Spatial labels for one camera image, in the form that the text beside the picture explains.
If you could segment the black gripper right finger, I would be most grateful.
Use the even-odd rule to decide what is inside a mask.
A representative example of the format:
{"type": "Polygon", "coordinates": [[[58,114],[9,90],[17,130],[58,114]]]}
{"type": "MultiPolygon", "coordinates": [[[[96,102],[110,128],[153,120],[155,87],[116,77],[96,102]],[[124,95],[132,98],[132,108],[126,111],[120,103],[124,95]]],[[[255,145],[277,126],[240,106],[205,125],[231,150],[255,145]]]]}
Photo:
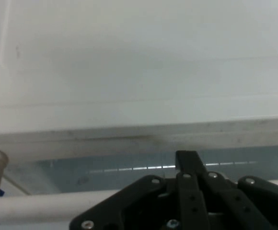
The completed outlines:
{"type": "Polygon", "coordinates": [[[278,230],[278,185],[255,176],[234,184],[189,152],[189,229],[278,230]]]}

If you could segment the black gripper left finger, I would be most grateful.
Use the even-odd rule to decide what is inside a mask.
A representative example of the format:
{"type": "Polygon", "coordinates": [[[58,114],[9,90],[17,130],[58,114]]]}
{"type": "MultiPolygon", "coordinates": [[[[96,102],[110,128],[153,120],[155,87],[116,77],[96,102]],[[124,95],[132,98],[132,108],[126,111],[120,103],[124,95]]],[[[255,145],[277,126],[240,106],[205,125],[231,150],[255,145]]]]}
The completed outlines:
{"type": "Polygon", "coordinates": [[[208,230],[199,176],[206,173],[195,151],[177,151],[179,173],[144,176],[75,217],[71,230],[208,230]]]}

